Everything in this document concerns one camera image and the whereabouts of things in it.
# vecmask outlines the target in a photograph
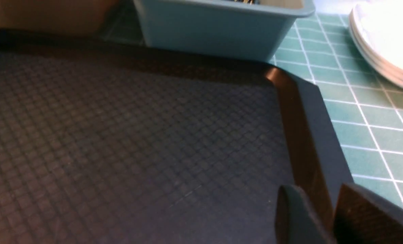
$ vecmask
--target blue plastic bin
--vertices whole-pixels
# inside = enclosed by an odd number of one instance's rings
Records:
[[[267,5],[277,2],[279,6]],[[149,47],[268,62],[312,0],[134,0]]]

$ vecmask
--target white plate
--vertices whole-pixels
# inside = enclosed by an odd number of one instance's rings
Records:
[[[349,28],[349,32],[351,34],[352,40],[354,41],[355,45],[357,46],[358,51],[361,53],[363,58],[371,65],[379,74],[384,76],[389,81],[393,82],[395,85],[403,88],[403,80],[400,79],[396,74],[393,74],[389,71],[389,69],[382,68],[379,64],[375,63],[368,54],[361,48],[360,43],[356,39],[352,28]]]
[[[357,4],[349,21],[372,59],[403,75],[403,0]]]
[[[390,73],[391,76],[395,76],[397,79],[403,81],[403,72],[400,72],[399,68],[391,65],[390,63],[378,58],[378,55],[375,54],[371,49],[366,48],[365,41],[361,38],[360,34],[358,33],[356,26],[353,21],[354,15],[351,13],[349,15],[349,32],[355,38],[357,42],[356,45],[360,45],[359,47],[365,53],[362,55],[366,55],[369,59],[372,60],[372,63],[377,65],[380,69],[383,69],[385,73]]]

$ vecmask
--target tray rim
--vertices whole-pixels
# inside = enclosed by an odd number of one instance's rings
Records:
[[[309,196],[327,230],[343,183],[352,183],[346,159],[334,131],[321,92],[313,85],[274,65],[186,54],[156,48],[109,43],[94,38],[73,38],[20,30],[0,29],[0,48],[51,46],[131,55],[172,65],[197,65],[265,77],[276,87],[295,184]]]

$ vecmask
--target black tray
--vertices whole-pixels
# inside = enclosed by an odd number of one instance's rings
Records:
[[[319,89],[274,66],[0,30],[0,243],[274,243],[352,177]]]

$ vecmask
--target green cutting mat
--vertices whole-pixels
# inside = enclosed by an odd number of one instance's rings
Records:
[[[319,86],[355,182],[403,207],[403,90],[365,62],[347,25],[339,15],[297,20],[271,62]],[[101,37],[142,45],[133,6]]]

